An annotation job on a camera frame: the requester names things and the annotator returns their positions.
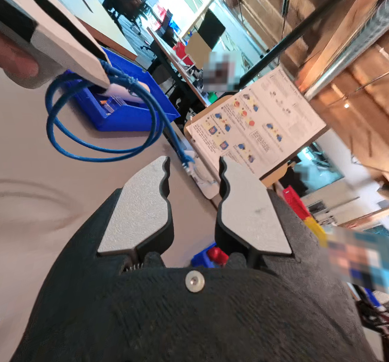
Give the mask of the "small orange part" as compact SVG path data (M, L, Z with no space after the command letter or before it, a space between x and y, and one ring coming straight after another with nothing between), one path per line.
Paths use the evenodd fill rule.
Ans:
M100 99L99 103L107 116L110 116L120 108L127 106L127 103L122 98L117 96L103 97Z

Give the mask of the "cardboard panel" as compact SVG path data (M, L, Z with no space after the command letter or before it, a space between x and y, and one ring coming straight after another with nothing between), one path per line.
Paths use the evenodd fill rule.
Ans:
M203 69L203 66L208 63L210 53L212 52L212 49L198 32L192 34L184 50L197 69Z

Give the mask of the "blue plastic bin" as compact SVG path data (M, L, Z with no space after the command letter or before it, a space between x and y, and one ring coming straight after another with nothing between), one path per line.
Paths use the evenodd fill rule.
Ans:
M204 267L204 268L216 268L215 263L209 258L207 252L216 247L216 243L213 242L210 246L203 249L199 253L195 254L191 259L192 267Z
M113 67L123 71L129 76L137 79L140 83L144 83L148 86L151 95L153 95L160 104L170 122L173 122L180 117L177 109L175 109L168 97L163 93L162 89L148 72L120 55L115 54L109 49L102 49L106 53ZM92 92L89 88L85 88L73 97L75 104L82 112L84 112L98 131L150 131L151 114L145 103L126 102L126 107L122 107L110 116L107 116L99 103L102 98L103 96Z

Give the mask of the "long white table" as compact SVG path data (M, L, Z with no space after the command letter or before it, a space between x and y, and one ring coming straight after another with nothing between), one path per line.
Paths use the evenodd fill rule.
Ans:
M101 45L121 56L136 60L137 53L99 0L58 0Z

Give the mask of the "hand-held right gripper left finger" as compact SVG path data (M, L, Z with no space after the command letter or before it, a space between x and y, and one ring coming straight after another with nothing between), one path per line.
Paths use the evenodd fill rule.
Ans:
M98 254L166 252L174 240L170 194L170 158L160 156L122 187Z

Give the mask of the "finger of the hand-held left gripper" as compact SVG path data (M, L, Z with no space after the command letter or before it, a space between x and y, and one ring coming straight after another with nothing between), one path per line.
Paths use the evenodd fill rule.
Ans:
M57 63L99 87L109 86L108 77L100 59L91 54L73 36L50 16L34 0L11 0L37 23L31 43Z
M91 54L105 60L105 53L83 24L58 0L34 0L56 23L66 29Z

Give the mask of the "red toy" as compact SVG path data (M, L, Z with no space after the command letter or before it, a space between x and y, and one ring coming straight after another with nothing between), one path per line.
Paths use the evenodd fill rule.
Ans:
M217 246L209 248L207 250L207 256L211 262L219 267L224 267L229 259L229 256Z

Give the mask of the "printed instruction sheet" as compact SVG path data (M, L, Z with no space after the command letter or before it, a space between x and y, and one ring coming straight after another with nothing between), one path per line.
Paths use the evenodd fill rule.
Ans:
M326 126L278 66L195 115L184 133L212 173L218 175L219 159L227 156L262 179L316 140Z

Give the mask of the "wooden desk with black legs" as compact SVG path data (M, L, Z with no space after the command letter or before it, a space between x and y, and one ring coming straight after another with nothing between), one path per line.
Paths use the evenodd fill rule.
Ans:
M211 103L209 100L204 98L199 90L193 85L191 76L188 75L187 70L181 65L181 59L176 56L174 50L150 28L147 28L147 32L153 38L151 49L154 52L156 59L158 59L158 61L167 69L176 85L185 93L187 92L187 88L190 88L192 95L196 95L196 99L199 100L203 106L210 106Z

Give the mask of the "black stand pole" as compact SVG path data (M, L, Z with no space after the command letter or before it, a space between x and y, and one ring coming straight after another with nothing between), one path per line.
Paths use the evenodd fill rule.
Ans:
M325 0L306 19L297 25L272 49L270 49L263 58L261 58L246 73L244 73L244 75L240 78L239 83L235 85L236 89L239 90L245 87L258 74L260 74L264 68L266 68L273 60L283 54L291 45L300 39L308 29L310 29L319 19L322 19L341 1L343 0Z

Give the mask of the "yellow plastic bin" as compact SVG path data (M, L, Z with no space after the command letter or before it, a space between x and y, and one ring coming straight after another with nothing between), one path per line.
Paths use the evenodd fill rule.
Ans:
M304 219L304 224L315 234L321 247L328 247L328 239L325 230L322 226L312 217Z

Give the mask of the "red plastic bin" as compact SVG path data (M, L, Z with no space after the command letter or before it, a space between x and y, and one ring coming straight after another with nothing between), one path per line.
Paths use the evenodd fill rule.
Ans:
M312 216L292 186L285 188L283 195L286 203L301 220L305 221Z

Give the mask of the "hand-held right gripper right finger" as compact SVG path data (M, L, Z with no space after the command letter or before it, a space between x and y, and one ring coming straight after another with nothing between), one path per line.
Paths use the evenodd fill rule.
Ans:
M231 157L219 159L221 201L215 242L227 255L293 254L265 185Z

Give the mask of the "white instruction sheet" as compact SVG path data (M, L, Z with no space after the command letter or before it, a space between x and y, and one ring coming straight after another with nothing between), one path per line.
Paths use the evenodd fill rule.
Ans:
M188 140L189 144L192 146L192 149L196 152L199 159L202 161L203 165L205 166L207 172L212 176L212 178L220 184L221 180L219 177L219 168L215 168L211 163L209 163L207 157L198 149L198 146L196 144L196 141L192 137L192 126L200 121L202 117L208 116L208 113L211 112L213 109L219 107L220 105L224 104L226 101L232 99L235 97L235 94L225 94L224 96L221 96L216 102L211 104L210 106L206 107L203 111L196 114L195 116L188 119L184 126L184 136ZM323 129L321 129L319 132L313 135L307 142L305 142L302 146L298 146L297 150L294 151L290 156L288 156L284 161L279 163L277 166L275 166L273 169L269 170L265 175L260 177L261 182L266 186L270 187L273 185L276 181L278 181L281 177L283 177L287 170L287 161L289 161L291 158L294 158L298 152L304 148L305 146L308 146L313 141L317 140L320 136L325 134L329 130L329 126L325 123L325 126Z

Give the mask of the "black panel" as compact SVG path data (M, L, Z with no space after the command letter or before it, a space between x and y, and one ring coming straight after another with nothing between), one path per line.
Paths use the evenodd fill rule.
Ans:
M208 47L214 49L225 30L225 26L220 22L216 15L208 9L205 13L204 20L198 28L198 33Z

